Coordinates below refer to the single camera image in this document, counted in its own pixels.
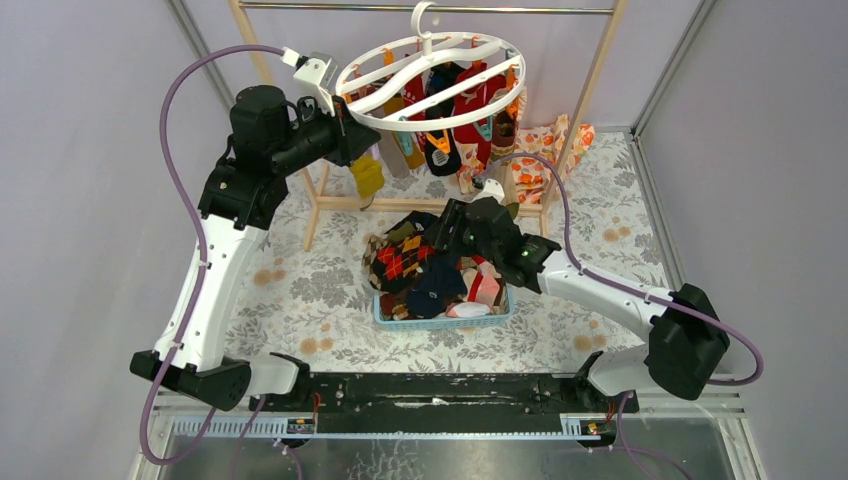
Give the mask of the navy blue sock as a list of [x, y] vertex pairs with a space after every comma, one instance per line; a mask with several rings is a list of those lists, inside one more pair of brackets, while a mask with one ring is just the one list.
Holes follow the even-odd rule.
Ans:
[[431, 319], [467, 293], [462, 271], [454, 264], [431, 263], [407, 294], [406, 307], [414, 317]]

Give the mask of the black red yellow argyle sock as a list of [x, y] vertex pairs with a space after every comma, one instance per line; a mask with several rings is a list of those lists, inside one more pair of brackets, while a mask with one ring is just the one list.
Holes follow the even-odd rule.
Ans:
[[410, 287], [436, 254], [421, 234], [398, 242], [371, 236], [362, 258], [369, 284], [384, 293], [400, 293]]

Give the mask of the white round clip hanger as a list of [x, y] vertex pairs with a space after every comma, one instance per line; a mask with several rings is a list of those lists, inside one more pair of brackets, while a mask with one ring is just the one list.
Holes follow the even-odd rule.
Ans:
[[360, 55], [338, 75], [331, 92], [360, 123], [430, 132], [516, 111], [527, 77], [524, 56], [496, 36], [431, 31], [423, 18], [435, 10], [432, 1], [418, 2], [411, 36]]

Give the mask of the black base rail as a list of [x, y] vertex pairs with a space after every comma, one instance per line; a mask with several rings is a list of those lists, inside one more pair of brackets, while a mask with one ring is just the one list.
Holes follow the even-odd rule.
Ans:
[[569, 374], [310, 373], [252, 410], [303, 413], [321, 434], [548, 434], [638, 403]]

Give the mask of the black sock with white patch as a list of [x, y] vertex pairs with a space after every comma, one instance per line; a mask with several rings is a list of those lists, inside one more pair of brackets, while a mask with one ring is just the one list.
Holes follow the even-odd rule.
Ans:
[[426, 132], [425, 141], [425, 159], [434, 176], [450, 176], [460, 170], [461, 158], [450, 130]]

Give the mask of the floral grey table mat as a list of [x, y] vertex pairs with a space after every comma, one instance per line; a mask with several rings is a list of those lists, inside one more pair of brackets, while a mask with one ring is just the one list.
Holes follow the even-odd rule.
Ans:
[[[643, 198], [628, 134], [604, 131], [566, 181], [568, 200], [549, 207], [548, 233], [569, 237], [584, 262], [650, 285], [667, 286], [662, 250]], [[250, 266], [226, 333], [227, 352], [244, 358], [279, 352], [316, 371], [575, 371], [596, 350], [622, 350], [638, 338], [574, 303], [515, 293], [502, 326], [388, 331], [373, 317], [374, 290], [361, 265], [368, 238], [398, 212], [330, 211], [304, 237], [311, 205], [300, 181], [278, 210]]]

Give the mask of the blue plastic sock basket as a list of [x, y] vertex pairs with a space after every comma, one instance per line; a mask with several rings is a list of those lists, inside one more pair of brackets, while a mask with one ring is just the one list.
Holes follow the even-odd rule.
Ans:
[[[431, 263], [454, 264], [462, 271], [468, 293], [435, 318], [417, 318], [408, 312], [406, 296]], [[495, 327], [504, 325], [516, 311], [513, 289], [495, 272], [493, 265], [480, 256], [460, 256], [436, 250], [423, 272], [400, 293], [380, 292], [370, 285], [375, 290], [373, 317], [380, 327], [388, 331]]]

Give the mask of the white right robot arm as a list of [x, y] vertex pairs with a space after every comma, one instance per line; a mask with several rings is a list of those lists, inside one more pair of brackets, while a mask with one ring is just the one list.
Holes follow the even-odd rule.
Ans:
[[424, 236], [438, 251], [480, 256], [508, 284], [575, 302], [641, 339], [636, 347], [593, 354], [584, 363], [583, 378], [573, 386], [583, 410], [597, 412], [613, 396], [652, 386], [696, 400], [729, 348], [702, 289], [648, 288], [598, 268], [578, 268], [559, 243], [521, 232], [493, 198], [449, 201]]

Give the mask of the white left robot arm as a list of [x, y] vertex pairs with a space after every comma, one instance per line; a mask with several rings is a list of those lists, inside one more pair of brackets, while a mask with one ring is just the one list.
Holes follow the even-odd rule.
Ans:
[[242, 90], [229, 113], [231, 134], [189, 213], [197, 232], [177, 304], [155, 345], [133, 355], [133, 374], [229, 411], [271, 394], [288, 411], [309, 401], [306, 364], [225, 355], [227, 324], [242, 277], [289, 193], [289, 176], [318, 160], [348, 167], [380, 139], [335, 97], [324, 112], [313, 97], [292, 103], [270, 85]]

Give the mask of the yellow hanging sock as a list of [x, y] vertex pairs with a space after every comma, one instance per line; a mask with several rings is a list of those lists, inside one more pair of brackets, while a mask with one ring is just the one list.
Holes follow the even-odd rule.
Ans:
[[370, 154], [359, 157], [349, 169], [361, 199], [374, 196], [385, 185], [382, 165]]

